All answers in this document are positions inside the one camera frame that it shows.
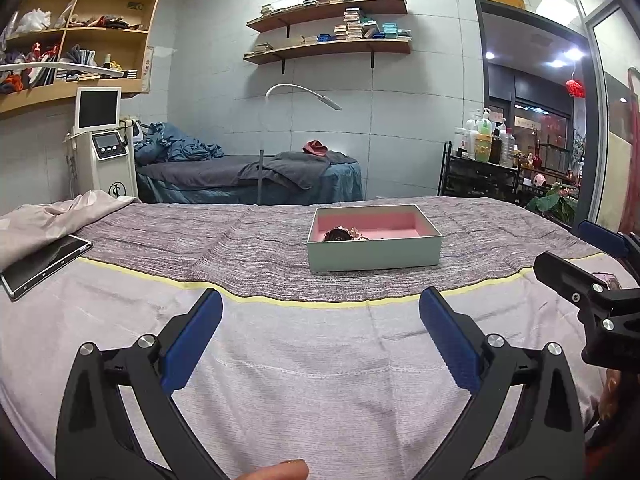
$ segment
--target potted plant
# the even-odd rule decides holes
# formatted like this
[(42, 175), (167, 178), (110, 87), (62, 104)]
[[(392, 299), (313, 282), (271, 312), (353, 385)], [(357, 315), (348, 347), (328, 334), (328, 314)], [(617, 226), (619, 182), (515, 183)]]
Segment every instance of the potted plant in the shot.
[(527, 209), (570, 230), (578, 201), (569, 194), (569, 190), (563, 184), (553, 184), (544, 196), (532, 198)]

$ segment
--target open cardboard box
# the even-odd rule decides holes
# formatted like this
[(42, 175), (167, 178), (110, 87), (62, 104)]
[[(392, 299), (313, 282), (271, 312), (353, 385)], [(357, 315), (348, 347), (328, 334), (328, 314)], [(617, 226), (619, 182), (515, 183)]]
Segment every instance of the open cardboard box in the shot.
[[(339, 226), (368, 240), (322, 241)], [(436, 265), (441, 247), (442, 234), (415, 205), (318, 208), (306, 240), (312, 272)]]

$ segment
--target red hanging decoration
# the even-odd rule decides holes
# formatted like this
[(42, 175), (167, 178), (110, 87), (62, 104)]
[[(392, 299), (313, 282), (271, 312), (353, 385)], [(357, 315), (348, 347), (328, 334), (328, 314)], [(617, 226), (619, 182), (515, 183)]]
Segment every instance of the red hanging decoration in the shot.
[(569, 95), (571, 97), (580, 97), (584, 99), (584, 85), (580, 81), (576, 81), (575, 79), (569, 79), (565, 84), (566, 89), (569, 91)]

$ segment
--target control panel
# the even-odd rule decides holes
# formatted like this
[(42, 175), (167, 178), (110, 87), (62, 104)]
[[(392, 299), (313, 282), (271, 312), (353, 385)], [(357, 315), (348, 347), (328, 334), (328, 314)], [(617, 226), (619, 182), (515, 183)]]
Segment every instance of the control panel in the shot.
[(91, 138), (94, 142), (95, 154), (100, 160), (127, 155), (127, 149), (117, 131), (91, 134)]

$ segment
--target metal screw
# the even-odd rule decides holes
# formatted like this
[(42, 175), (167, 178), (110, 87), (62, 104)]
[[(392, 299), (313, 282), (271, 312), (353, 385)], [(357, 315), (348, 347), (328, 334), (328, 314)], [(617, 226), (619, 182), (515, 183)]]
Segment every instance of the metal screw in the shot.
[(140, 339), (138, 339), (138, 346), (140, 348), (149, 348), (150, 346), (153, 346), (155, 342), (156, 342), (155, 337), (153, 337), (151, 334), (146, 334), (146, 335), (143, 335)]
[(546, 349), (553, 355), (560, 355), (562, 353), (562, 347), (558, 343), (549, 343)]
[(489, 343), (489, 346), (493, 346), (494, 348), (500, 348), (504, 345), (504, 338), (497, 334), (489, 334), (486, 341)]
[(89, 355), (93, 351), (94, 351), (94, 346), (91, 343), (84, 343), (80, 347), (80, 353), (82, 355)]

